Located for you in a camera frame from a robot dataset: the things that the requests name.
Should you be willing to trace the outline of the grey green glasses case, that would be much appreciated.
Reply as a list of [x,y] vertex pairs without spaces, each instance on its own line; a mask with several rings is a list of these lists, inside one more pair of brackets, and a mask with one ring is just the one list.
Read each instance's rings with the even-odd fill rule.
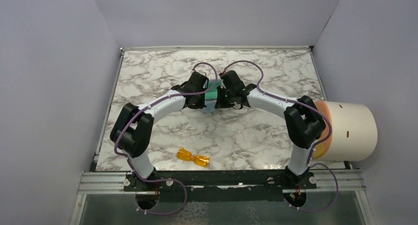
[[217,101],[218,91],[217,88],[221,85],[221,80],[208,80],[205,84],[207,89],[213,87],[213,89],[205,94],[205,105],[202,109],[204,113],[212,113],[215,111],[215,104]]

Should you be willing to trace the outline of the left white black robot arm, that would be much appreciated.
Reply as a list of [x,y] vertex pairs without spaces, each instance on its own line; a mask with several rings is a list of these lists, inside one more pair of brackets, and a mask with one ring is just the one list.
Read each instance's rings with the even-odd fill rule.
[[136,184],[147,191],[154,187],[154,166],[146,153],[155,123],[171,113],[184,108],[202,109],[209,78],[196,71],[180,85],[173,86],[165,95],[139,106],[128,103],[121,112],[110,133],[114,150],[127,158],[138,174]]

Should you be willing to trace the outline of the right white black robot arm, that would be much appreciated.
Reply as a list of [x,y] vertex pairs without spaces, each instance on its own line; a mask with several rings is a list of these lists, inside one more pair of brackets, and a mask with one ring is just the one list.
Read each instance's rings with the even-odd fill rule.
[[285,168],[284,182],[291,189],[298,188],[304,183],[313,149],[330,125],[329,119],[308,96],[296,99],[265,92],[256,84],[245,85],[235,71],[221,73],[220,79],[223,85],[217,88],[215,108],[262,109],[285,120],[293,148]]

